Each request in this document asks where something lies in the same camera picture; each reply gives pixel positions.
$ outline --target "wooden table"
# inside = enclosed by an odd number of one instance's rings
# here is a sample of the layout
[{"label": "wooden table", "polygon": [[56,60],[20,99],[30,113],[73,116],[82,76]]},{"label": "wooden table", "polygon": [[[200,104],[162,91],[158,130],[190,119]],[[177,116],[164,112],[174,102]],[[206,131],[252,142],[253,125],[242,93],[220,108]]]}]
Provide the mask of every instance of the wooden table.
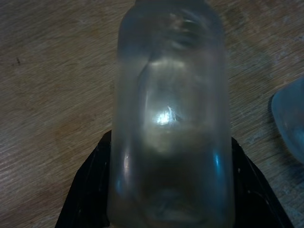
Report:
[{"label": "wooden table", "polygon": [[[211,0],[226,29],[233,136],[304,227],[304,166],[271,96],[301,76],[304,1]],[[0,3],[0,227],[53,228],[73,177],[111,129],[117,32],[131,0]]]}]

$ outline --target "black holder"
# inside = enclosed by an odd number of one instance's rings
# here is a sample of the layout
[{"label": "black holder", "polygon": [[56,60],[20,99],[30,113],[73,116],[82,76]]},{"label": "black holder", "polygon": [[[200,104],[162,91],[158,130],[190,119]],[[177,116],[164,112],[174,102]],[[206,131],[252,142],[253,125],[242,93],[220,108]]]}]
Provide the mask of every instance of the black holder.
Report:
[{"label": "black holder", "polygon": [[[77,171],[55,228],[104,228],[111,131]],[[235,188],[235,228],[293,228],[262,172],[232,138]]]}]

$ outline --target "wood grain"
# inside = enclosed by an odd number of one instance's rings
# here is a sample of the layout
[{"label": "wood grain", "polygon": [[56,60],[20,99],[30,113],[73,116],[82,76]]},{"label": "wood grain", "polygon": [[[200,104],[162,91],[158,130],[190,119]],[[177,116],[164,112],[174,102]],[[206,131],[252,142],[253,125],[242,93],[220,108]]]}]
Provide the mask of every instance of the wood grain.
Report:
[{"label": "wood grain", "polygon": [[[226,29],[233,136],[304,227],[304,166],[269,111],[304,67],[304,1],[210,0]],[[0,227],[55,226],[111,128],[120,21],[131,0],[0,2]]]}]

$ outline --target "clear glass jar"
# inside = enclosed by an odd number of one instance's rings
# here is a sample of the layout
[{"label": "clear glass jar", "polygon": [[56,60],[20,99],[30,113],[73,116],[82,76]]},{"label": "clear glass jar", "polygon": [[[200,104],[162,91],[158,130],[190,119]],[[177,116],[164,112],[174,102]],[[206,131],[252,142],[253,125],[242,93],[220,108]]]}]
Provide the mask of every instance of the clear glass jar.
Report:
[{"label": "clear glass jar", "polygon": [[140,1],[119,32],[108,217],[116,228],[231,228],[223,29],[203,1]]}]

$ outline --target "translucent container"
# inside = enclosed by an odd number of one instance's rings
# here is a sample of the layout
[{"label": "translucent container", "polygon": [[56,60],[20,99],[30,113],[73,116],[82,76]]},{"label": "translucent container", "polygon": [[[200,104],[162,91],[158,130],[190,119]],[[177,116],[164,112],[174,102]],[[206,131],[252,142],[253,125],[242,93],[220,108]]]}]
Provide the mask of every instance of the translucent container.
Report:
[{"label": "translucent container", "polygon": [[119,32],[107,215],[116,228],[231,228],[223,29],[199,0],[140,1]]},{"label": "translucent container", "polygon": [[304,164],[304,77],[274,95],[272,113],[289,151]]}]

